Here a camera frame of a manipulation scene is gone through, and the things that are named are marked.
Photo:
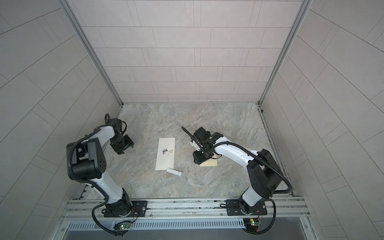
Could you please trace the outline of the yellow manila envelope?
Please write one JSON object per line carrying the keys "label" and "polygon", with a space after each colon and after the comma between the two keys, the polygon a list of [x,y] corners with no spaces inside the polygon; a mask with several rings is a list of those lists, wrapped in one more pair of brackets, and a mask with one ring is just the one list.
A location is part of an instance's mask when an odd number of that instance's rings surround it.
{"label": "yellow manila envelope", "polygon": [[209,159],[200,164],[200,167],[217,167],[218,161],[216,159]]}

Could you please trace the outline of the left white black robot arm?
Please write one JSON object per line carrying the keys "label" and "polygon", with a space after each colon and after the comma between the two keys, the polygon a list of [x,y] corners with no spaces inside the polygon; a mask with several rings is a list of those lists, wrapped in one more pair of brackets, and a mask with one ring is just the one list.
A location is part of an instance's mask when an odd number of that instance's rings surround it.
{"label": "left white black robot arm", "polygon": [[133,213],[133,204],[124,188],[119,187],[106,173],[107,159],[103,147],[110,144],[118,155],[134,146],[125,134],[126,123],[105,114],[105,123],[77,142],[67,144],[68,176],[71,180],[85,183],[107,199],[104,217],[127,217]]}

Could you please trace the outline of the cream white envelope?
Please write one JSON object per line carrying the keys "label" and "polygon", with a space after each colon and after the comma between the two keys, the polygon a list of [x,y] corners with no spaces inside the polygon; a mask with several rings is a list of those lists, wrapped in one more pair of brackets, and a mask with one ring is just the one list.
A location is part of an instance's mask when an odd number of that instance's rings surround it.
{"label": "cream white envelope", "polygon": [[[175,142],[176,138],[159,138],[156,171],[165,171],[167,168],[174,168]],[[165,154],[162,153],[164,149],[168,150]]]}

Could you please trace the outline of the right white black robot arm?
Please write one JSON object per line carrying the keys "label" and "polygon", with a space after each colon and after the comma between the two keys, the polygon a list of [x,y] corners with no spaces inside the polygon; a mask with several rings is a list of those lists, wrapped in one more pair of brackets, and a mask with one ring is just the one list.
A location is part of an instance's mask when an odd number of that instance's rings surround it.
{"label": "right white black robot arm", "polygon": [[194,163],[201,165],[214,155],[225,156],[247,170],[250,186],[245,190],[235,204],[235,209],[245,215],[253,214],[262,200],[269,199],[277,187],[284,181],[284,175],[272,154],[263,149],[253,151],[229,141],[220,133],[206,131],[200,127],[189,134]]}

